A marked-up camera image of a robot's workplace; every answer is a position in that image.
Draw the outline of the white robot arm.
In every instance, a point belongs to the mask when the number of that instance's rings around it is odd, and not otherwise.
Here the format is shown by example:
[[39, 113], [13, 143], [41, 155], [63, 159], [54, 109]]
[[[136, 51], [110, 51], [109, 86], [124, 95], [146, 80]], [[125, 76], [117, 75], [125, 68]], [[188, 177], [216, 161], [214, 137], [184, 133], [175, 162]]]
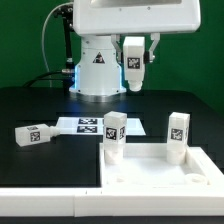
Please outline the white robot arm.
[[140, 91], [160, 35], [194, 32], [200, 24], [199, 0], [74, 0], [81, 60], [70, 92], [105, 102], [125, 94], [123, 81]]

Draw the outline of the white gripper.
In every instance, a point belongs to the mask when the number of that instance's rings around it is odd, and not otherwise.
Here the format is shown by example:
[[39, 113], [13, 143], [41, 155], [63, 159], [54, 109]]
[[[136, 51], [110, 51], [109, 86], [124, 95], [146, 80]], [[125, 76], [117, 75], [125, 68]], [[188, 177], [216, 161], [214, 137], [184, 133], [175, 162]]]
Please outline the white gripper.
[[117, 61], [123, 62], [118, 34], [151, 34], [144, 63], [152, 63], [159, 33], [194, 32], [201, 24], [199, 0], [74, 0], [73, 27], [83, 35], [111, 35]]

